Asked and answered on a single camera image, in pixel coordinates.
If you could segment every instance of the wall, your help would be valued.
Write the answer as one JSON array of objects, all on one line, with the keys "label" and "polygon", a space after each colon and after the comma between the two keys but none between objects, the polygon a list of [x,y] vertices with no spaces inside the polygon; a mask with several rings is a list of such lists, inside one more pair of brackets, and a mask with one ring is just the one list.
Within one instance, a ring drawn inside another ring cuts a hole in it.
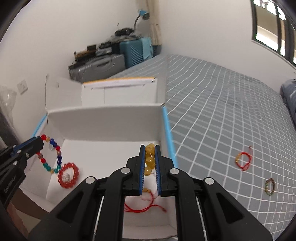
[{"label": "wall", "polygon": [[201,58],[257,78],[279,92],[296,69],[252,42],[250,0],[161,0],[163,50]]},{"label": "wall", "polygon": [[74,51],[133,27],[137,9],[135,0],[32,0],[20,11],[0,42],[0,85],[17,91],[21,80],[27,82],[13,109],[23,140],[46,113],[46,74],[68,77]]}]

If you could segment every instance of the red string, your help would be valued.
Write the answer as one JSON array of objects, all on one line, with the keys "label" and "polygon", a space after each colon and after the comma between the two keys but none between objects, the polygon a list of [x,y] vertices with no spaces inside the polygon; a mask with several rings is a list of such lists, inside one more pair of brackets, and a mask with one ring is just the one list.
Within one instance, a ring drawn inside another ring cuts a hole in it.
[{"label": "red string", "polygon": [[154,198],[153,193],[151,191],[149,191],[149,193],[151,195],[151,203],[149,204],[148,207],[143,208],[141,210],[134,210],[134,209],[130,208],[126,203],[124,203],[124,211],[125,212],[133,212],[133,213],[143,213],[143,212],[148,211],[148,209],[151,208],[151,207],[160,207],[161,210],[166,213],[167,211],[166,211],[166,209],[164,207],[162,207],[160,205],[157,205],[157,204],[153,204],[155,198]]},{"label": "red string", "polygon": [[[242,155],[246,155],[246,156],[248,157],[248,159],[249,159],[249,161],[248,161],[244,166],[241,166],[241,165],[239,164],[239,158],[240,158]],[[251,154],[249,154],[249,153],[247,153],[247,152],[241,152],[241,153],[239,153],[239,154],[237,155],[237,157],[235,158],[235,163],[236,163],[236,165],[237,165],[240,169],[242,169],[243,171],[246,171],[246,170],[249,168],[249,166],[250,166],[250,163],[251,163],[251,160],[252,160],[252,156],[253,156],[253,154],[251,155]]]}]

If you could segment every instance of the blue lamp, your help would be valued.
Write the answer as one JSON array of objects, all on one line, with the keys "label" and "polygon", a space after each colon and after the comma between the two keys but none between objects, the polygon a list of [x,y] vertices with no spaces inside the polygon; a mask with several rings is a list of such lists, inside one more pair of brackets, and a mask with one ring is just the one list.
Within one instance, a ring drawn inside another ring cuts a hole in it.
[{"label": "blue lamp", "polygon": [[134,31],[136,30],[136,23],[141,16],[142,16],[143,20],[148,20],[150,18],[150,14],[147,11],[139,10],[139,16],[136,18],[135,24],[133,25]]}]

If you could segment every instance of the bed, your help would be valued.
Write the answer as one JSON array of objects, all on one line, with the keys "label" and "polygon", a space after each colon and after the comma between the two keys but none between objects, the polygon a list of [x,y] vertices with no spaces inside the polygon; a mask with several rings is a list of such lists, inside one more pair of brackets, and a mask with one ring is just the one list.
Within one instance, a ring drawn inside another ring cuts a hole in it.
[{"label": "bed", "polygon": [[[296,131],[281,96],[259,80],[181,55],[158,56],[115,77],[155,76],[164,63],[179,168],[213,177],[275,240],[296,212]],[[235,157],[249,146],[253,158],[242,171]],[[272,196],[264,192],[269,178],[276,183]]]}]

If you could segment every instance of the wall socket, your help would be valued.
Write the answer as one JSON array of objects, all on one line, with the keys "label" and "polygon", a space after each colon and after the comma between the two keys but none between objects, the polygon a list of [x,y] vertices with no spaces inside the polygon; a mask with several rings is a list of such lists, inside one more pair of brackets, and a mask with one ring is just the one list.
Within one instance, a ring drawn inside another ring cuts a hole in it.
[{"label": "wall socket", "polygon": [[24,94],[28,90],[28,86],[26,83],[26,80],[22,80],[17,84],[17,89],[20,93],[20,95]]}]

